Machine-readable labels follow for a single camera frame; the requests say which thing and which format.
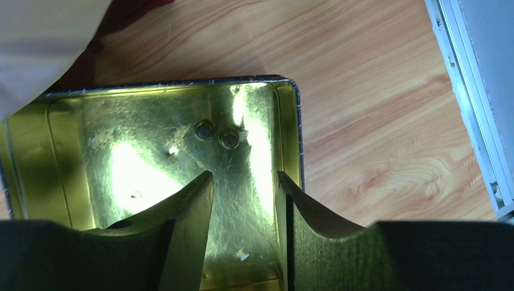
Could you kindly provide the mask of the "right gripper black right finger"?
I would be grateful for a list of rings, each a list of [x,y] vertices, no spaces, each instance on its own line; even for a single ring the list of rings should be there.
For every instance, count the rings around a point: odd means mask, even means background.
[[[353,223],[278,172],[286,290],[512,290],[513,226],[481,221]]]

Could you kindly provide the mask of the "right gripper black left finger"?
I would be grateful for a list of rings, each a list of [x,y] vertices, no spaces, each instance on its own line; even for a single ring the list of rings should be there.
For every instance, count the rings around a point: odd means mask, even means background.
[[[105,229],[1,222],[2,290],[198,290],[213,205],[205,171]]]

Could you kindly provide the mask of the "yellow transparent piece tray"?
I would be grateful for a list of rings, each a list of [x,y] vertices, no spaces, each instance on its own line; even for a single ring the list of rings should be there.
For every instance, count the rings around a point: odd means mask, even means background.
[[[200,141],[209,119],[235,149]],[[11,220],[105,229],[213,175],[198,290],[286,290],[277,173],[303,184],[299,90],[279,75],[50,92],[1,122]]]

